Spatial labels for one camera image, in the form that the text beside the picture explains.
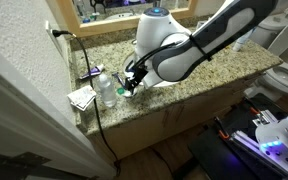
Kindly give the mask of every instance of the wall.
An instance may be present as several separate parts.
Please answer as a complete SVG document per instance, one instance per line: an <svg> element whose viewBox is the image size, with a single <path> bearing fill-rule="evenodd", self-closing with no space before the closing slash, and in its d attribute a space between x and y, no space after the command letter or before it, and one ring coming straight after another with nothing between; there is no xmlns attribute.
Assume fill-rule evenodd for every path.
<svg viewBox="0 0 288 180"><path fill-rule="evenodd" d="M195 15L205 16L215 14L220 9L225 0L197 0Z"/></svg>
<svg viewBox="0 0 288 180"><path fill-rule="evenodd" d="M0 0L0 53L72 123L74 114L67 57L64 59L45 31L56 21L45 0ZM64 38L63 49L67 49Z"/></svg>

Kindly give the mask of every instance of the mirror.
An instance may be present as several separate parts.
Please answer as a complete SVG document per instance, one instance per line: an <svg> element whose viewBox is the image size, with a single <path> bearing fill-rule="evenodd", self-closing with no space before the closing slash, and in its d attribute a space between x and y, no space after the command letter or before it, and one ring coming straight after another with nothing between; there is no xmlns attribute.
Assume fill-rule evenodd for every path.
<svg viewBox="0 0 288 180"><path fill-rule="evenodd" d="M188 8L189 0L72 0L81 24L125 19L160 6L168 10Z"/></svg>
<svg viewBox="0 0 288 180"><path fill-rule="evenodd" d="M113 7L113 4L109 3L118 1L124 2L125 0L105 0L105 11L102 4L96 4L95 9L98 13L95 13L95 15L93 15L95 11L91 6L90 0L54 1L56 1L56 4L61 11L61 19L65 21L67 29L78 37L85 37L136 28L140 19L140 16L137 16L136 14L142 14L147 8L153 7L153 2L156 0L145 0L145 3L142 3L142 0L128 0L129 5L122 5L122 7ZM185 19L194 16L197 1L198 0L161 0L160 5L161 7L169 9L175 19ZM124 15L122 17L118 16L117 19L107 19L110 16L119 15L121 13L133 14L133 11L135 16ZM82 16L88 18L90 22L82 23Z"/></svg>

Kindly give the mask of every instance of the black cord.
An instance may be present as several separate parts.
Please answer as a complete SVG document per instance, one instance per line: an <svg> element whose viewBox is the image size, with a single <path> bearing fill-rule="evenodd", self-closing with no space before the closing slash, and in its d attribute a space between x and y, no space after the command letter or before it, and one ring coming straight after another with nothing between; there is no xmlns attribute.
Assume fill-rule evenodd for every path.
<svg viewBox="0 0 288 180"><path fill-rule="evenodd" d="M173 176L173 172L172 172L172 169L170 167L170 165L167 163L167 161L163 158L163 156L157 151L155 150L154 148L150 147L150 149L152 149L152 151L154 152L154 154L160 158L162 161L164 161L164 163L166 164L168 170L170 171L171 175Z"/></svg>
<svg viewBox="0 0 288 180"><path fill-rule="evenodd" d="M208 61L211 61L212 58L205 53L205 51L201 48L201 46L199 46L199 45L197 44L197 42L195 41L195 38L193 37L193 35L191 34L189 37L190 37L190 41L191 41L191 42L197 47L197 49L203 54L203 57L205 57Z"/></svg>
<svg viewBox="0 0 288 180"><path fill-rule="evenodd" d="M176 45L176 44L178 44L178 43L180 43L180 42L173 42L173 43L170 43L170 44L167 44L167 45L164 45L164 46L161 46L161 47L159 47L159 48L157 48L157 49L152 50L151 52L147 53L145 56L143 56L142 58L140 58L140 59L135 63L134 67L143 64L146 60L148 60L148 59L149 59L150 57L152 57L154 54L156 54L156 53L158 53L158 52L160 52L160 51L162 51L162 50L164 50L164 49L167 49L167 48L169 48L169 47L171 47L171 46L174 46L174 45Z"/></svg>
<svg viewBox="0 0 288 180"><path fill-rule="evenodd" d="M89 80L90 80L90 85L92 87L93 86L93 79L92 79L92 76L91 76L91 67L90 67L90 63L89 63L89 60L88 60L88 56L87 56L87 53L86 53L86 50L85 50L85 47L82 43L82 41L76 37L75 34L69 32L69 31L57 31L57 30L52 30L52 33L55 37L59 37L60 35L62 34L69 34L69 35L72 35L76 40L77 42L80 44L82 50L83 50L83 53L84 53L84 56L85 56L85 60L86 60L86 65L87 65L87 71L88 71L88 74L89 74ZM97 119L97 123L98 123L98 128L100 130L100 134L101 134L101 137L105 143L105 145L107 146L107 148L112 152L112 154L114 155L115 157L115 162L114 162L114 166L116 167L116 176L118 177L120 174L121 174L121 166L120 166L120 163L121 161L117 158L115 152L113 151L113 149L111 148L111 146L108 144L108 142L106 141L106 138L105 138L105 135L104 135L104 132L103 132L103 129L102 129L102 124L101 124L101 119L100 119L100 115L99 115L99 111L98 111L98 106L97 106L97 101L96 101L96 98L94 99L94 107L95 107L95 114L96 114L96 119Z"/></svg>

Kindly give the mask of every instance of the wooden floor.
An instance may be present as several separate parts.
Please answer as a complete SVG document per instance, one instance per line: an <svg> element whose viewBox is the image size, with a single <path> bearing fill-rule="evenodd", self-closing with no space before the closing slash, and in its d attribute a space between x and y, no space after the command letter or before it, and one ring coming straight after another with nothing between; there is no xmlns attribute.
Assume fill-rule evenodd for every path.
<svg viewBox="0 0 288 180"><path fill-rule="evenodd" d="M288 97L282 97L277 105L288 112ZM174 171L192 157L187 149L187 144L203 132L203 125L201 124L122 159L122 172L115 180L171 180L172 176L165 162L158 158L151 148L158 151L169 164L171 170ZM185 180L206 179L208 179L207 175L200 167L185 177Z"/></svg>

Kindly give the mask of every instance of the water bottle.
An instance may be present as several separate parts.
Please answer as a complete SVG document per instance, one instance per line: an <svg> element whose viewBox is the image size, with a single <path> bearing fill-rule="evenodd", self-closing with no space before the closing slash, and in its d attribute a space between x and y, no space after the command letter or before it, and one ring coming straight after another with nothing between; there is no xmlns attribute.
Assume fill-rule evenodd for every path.
<svg viewBox="0 0 288 180"><path fill-rule="evenodd" d="M99 76L98 86L101 91L103 103L107 107L113 107L116 104L116 94L114 84L105 74Z"/></svg>
<svg viewBox="0 0 288 180"><path fill-rule="evenodd" d="M77 8L77 11L78 11L78 15L84 19L87 17L86 15L86 11L85 11L85 6L84 6L84 2L83 0L75 0L75 5L76 5L76 8Z"/></svg>

